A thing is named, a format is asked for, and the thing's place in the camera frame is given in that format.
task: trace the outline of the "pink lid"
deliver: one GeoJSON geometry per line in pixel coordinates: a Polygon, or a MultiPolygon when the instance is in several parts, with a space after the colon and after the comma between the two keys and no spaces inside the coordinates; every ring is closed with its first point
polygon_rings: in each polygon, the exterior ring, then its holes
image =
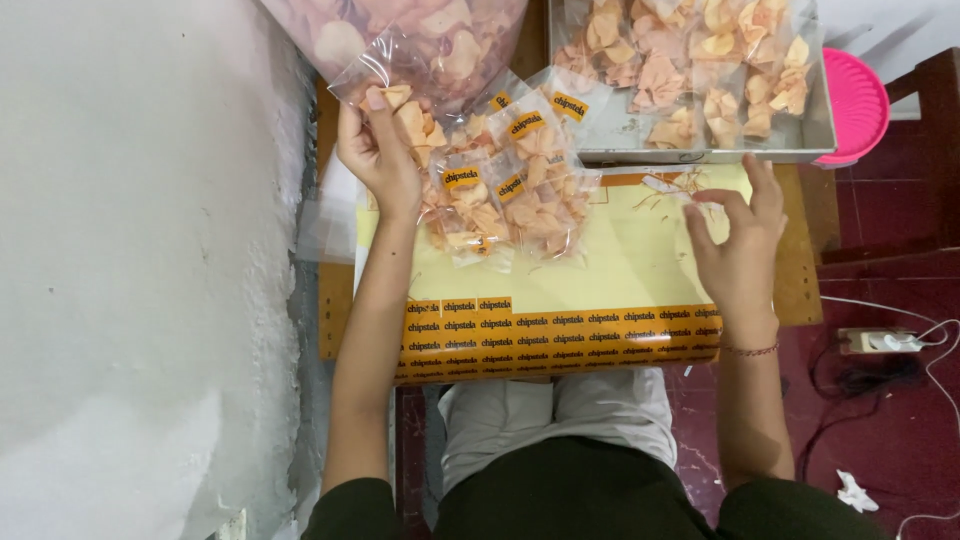
{"type": "Polygon", "coordinates": [[[879,77],[857,57],[824,48],[827,86],[837,133],[837,151],[816,160],[856,161],[873,150],[890,124],[890,100],[879,77]]]}

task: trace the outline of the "crumpled tissue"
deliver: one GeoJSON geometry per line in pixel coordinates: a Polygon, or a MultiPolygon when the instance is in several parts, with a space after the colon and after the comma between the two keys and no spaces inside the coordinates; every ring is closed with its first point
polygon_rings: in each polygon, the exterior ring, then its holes
{"type": "Polygon", "coordinates": [[[843,482],[843,489],[837,490],[837,498],[853,506],[853,508],[861,514],[864,510],[876,512],[880,509],[879,504],[867,496],[867,490],[856,485],[856,480],[853,479],[852,474],[837,469],[837,475],[840,475],[840,481],[843,482]]]}

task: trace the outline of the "white wall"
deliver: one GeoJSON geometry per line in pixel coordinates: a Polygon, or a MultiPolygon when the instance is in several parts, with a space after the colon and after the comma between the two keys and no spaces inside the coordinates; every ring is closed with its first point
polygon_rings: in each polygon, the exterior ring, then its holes
{"type": "MultiPolygon", "coordinates": [[[[820,0],[827,39],[866,61],[883,83],[949,47],[960,46],[958,0],[820,0]]],[[[916,99],[894,105],[895,118],[918,117],[916,99]]]]}
{"type": "Polygon", "coordinates": [[[290,515],[297,66],[254,0],[3,3],[0,536],[290,515]]]}

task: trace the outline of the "dark wooden furniture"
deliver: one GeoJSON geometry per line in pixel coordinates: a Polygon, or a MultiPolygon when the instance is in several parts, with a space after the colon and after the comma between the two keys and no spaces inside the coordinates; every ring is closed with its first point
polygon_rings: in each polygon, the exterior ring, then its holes
{"type": "Polygon", "coordinates": [[[917,92],[921,129],[929,144],[916,156],[928,167],[938,201],[937,230],[897,243],[824,251],[824,265],[904,258],[960,249],[960,48],[953,47],[917,64],[886,86],[890,103],[917,92]]]}

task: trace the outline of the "metal tray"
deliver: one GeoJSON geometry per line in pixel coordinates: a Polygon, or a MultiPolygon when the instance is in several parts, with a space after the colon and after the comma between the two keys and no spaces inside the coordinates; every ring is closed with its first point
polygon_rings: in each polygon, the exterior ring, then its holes
{"type": "MultiPolygon", "coordinates": [[[[564,0],[550,0],[547,10],[548,56],[553,56],[554,41],[563,19],[564,0]]],[[[754,152],[764,160],[775,163],[807,163],[837,149],[833,129],[833,110],[827,88],[827,74],[823,59],[816,65],[817,73],[810,88],[810,96],[803,118],[786,114],[774,117],[774,129],[785,135],[783,148],[750,148],[741,150],[657,150],[644,148],[641,137],[645,126],[643,117],[627,112],[633,99],[629,88],[613,93],[601,113],[599,128],[589,138],[589,147],[580,148],[580,159],[587,163],[733,163],[745,152],[754,152]]]]}

